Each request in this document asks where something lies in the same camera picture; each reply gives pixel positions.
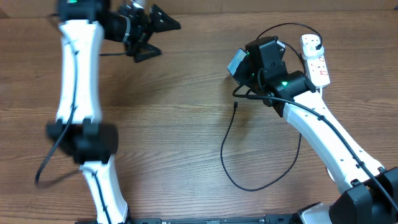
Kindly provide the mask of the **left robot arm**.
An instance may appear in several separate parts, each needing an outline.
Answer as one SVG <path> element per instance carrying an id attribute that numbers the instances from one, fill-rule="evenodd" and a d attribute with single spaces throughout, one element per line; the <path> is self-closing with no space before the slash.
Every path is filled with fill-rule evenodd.
<path id="1" fill-rule="evenodd" d="M 129 205 L 118 182 L 115 155 L 118 129 L 104 123 L 99 94 L 99 62 L 104 40 L 124 45 L 135 62 L 159 56 L 149 39 L 155 33 L 179 30 L 178 21 L 157 5 L 125 2 L 117 12 L 109 1 L 59 1 L 62 35 L 62 88 L 54 123 L 46 127 L 53 148 L 78 164 L 96 207 L 96 223 L 131 223 Z"/>

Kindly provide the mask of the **Samsung Galaxy smartphone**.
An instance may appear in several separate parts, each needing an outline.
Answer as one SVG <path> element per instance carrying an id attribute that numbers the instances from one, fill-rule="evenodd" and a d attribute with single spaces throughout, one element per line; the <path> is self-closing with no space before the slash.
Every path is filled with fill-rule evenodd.
<path id="1" fill-rule="evenodd" d="M 250 65 L 248 54 L 242 48 L 238 49 L 228 64 L 227 70 L 238 84 L 245 83 L 250 71 Z"/>

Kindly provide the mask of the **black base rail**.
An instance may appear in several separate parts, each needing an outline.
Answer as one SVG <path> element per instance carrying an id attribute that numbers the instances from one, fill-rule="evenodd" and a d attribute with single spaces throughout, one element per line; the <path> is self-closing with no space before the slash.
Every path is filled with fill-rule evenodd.
<path id="1" fill-rule="evenodd" d="M 331 223 L 330 220 L 321 218 L 303 221 L 297 214 L 265 215 L 263 217 L 239 217 L 239 218 L 187 218 L 162 220 L 160 218 L 131 218 L 127 224 L 294 224 L 294 223 Z"/>

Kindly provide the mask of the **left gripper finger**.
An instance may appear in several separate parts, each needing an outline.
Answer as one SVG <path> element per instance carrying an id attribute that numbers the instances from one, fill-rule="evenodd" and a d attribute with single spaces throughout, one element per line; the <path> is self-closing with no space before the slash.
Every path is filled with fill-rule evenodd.
<path id="1" fill-rule="evenodd" d="M 151 44 L 140 45 L 133 53 L 133 58 L 136 63 L 150 59 L 152 57 L 162 55 L 162 51 Z"/>
<path id="2" fill-rule="evenodd" d="M 180 23 L 171 18 L 156 4 L 153 4 L 150 8 L 150 20 L 152 28 L 156 33 L 181 29 Z"/>

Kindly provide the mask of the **white power strip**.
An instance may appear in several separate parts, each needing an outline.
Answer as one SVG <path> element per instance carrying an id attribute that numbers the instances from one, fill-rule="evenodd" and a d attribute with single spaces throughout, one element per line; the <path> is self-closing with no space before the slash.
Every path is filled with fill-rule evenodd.
<path id="1" fill-rule="evenodd" d="M 315 34 L 305 34 L 301 36 L 300 45 L 313 44 L 317 47 L 320 45 L 320 38 Z M 312 60 L 304 60 L 307 75 L 316 89 L 324 88 L 330 84 L 330 77 L 326 65 L 326 60 L 323 56 Z"/>

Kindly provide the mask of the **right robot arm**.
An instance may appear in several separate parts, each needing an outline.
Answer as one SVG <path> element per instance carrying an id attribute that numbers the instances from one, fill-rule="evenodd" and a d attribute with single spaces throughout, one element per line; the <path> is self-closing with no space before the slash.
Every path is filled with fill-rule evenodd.
<path id="1" fill-rule="evenodd" d="M 290 216 L 291 223 L 396 223 L 397 169 L 386 169 L 342 127 L 323 101 L 328 76 L 319 35 L 303 35 L 303 70 L 288 72 L 287 44 L 275 36 L 258 38 L 239 49 L 228 71 L 245 98 L 261 100 L 297 129 L 326 165 L 340 197 L 315 203 Z"/>

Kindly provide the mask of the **white USB charger plug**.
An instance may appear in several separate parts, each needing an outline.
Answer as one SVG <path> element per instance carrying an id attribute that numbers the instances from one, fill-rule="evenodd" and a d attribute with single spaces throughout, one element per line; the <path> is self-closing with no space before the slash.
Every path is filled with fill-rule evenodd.
<path id="1" fill-rule="evenodd" d="M 317 49 L 316 45 L 305 44 L 302 46 L 302 57 L 304 60 L 312 60 L 323 56 L 324 51 L 325 49 L 323 46 Z"/>

